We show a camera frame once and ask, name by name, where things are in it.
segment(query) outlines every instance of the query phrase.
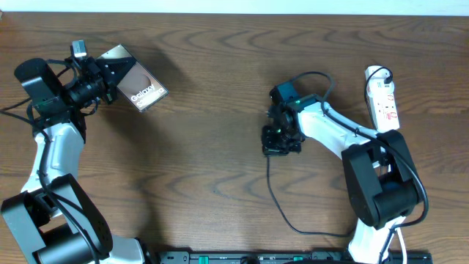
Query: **power strip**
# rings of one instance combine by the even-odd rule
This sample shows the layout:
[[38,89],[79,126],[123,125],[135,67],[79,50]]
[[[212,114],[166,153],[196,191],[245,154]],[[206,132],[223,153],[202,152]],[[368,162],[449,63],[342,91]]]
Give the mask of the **power strip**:
[[[365,70],[365,79],[373,74],[381,66],[373,65]],[[373,122],[378,132],[384,133],[391,129],[399,128],[396,101],[394,100],[394,82],[385,84],[384,80],[390,76],[390,72],[381,69],[369,80],[366,87],[366,97],[372,110]]]

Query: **wood grain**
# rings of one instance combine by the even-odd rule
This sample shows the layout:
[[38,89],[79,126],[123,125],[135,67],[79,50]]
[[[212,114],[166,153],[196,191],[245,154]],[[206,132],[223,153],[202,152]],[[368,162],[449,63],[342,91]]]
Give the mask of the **wood grain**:
[[[409,249],[435,263],[469,258],[469,18],[333,15],[4,13],[0,106],[26,97],[13,71],[32,57],[69,56],[85,39],[93,56],[125,44],[169,89],[139,114],[124,100],[87,119],[80,184],[111,230],[155,248],[310,250],[347,239],[297,235],[265,182],[260,131],[269,90],[307,70],[338,82],[330,103],[369,125],[363,70],[394,71],[405,135],[429,194],[427,220],[404,230]],[[303,95],[327,84],[309,78]],[[25,108],[14,110],[23,114]],[[36,146],[30,128],[0,117],[0,198],[26,182]],[[273,187],[302,230],[355,226],[341,161],[318,142],[272,160]],[[23,262],[3,219],[0,258]]]

